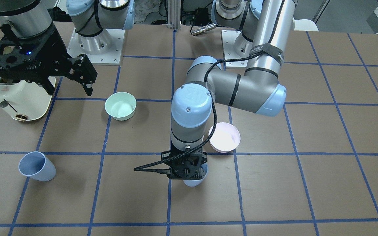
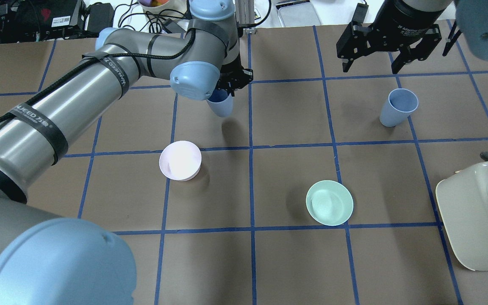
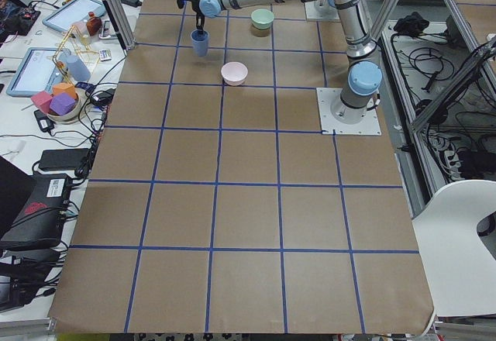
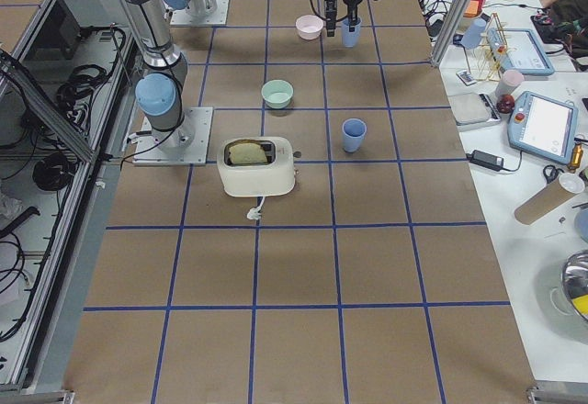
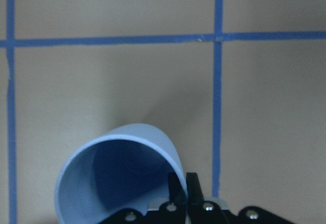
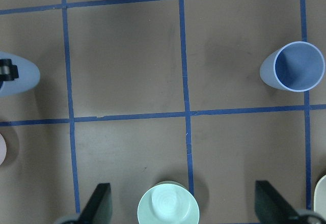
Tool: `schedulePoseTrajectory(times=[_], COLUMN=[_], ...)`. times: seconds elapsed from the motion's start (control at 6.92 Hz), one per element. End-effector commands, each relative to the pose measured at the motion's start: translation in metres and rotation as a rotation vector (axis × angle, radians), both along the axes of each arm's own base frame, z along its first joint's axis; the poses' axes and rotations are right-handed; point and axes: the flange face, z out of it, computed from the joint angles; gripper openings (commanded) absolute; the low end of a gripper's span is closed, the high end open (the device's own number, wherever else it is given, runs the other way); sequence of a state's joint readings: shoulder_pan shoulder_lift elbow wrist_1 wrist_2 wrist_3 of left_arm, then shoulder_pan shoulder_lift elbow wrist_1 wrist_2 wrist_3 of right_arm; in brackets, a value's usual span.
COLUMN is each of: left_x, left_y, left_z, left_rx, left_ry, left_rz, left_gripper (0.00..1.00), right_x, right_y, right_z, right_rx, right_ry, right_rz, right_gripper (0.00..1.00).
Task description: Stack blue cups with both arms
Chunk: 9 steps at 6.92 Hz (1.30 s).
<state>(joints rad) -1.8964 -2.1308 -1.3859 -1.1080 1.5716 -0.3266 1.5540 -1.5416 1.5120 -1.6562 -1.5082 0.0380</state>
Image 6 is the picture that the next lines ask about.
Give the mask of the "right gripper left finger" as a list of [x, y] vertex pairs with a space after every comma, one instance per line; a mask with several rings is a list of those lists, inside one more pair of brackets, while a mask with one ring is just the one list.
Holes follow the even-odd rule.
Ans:
[[111, 185], [96, 186], [76, 223], [111, 223], [113, 214]]

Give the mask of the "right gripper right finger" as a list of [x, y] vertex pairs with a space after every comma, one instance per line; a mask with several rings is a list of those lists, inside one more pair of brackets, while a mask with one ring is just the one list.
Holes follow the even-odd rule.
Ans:
[[255, 182], [255, 214], [260, 223], [306, 223], [266, 180]]

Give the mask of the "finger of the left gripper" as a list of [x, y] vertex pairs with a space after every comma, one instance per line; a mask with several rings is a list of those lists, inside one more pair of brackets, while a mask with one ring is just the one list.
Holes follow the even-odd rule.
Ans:
[[11, 59], [1, 59], [1, 81], [14, 81], [19, 78], [17, 65]]

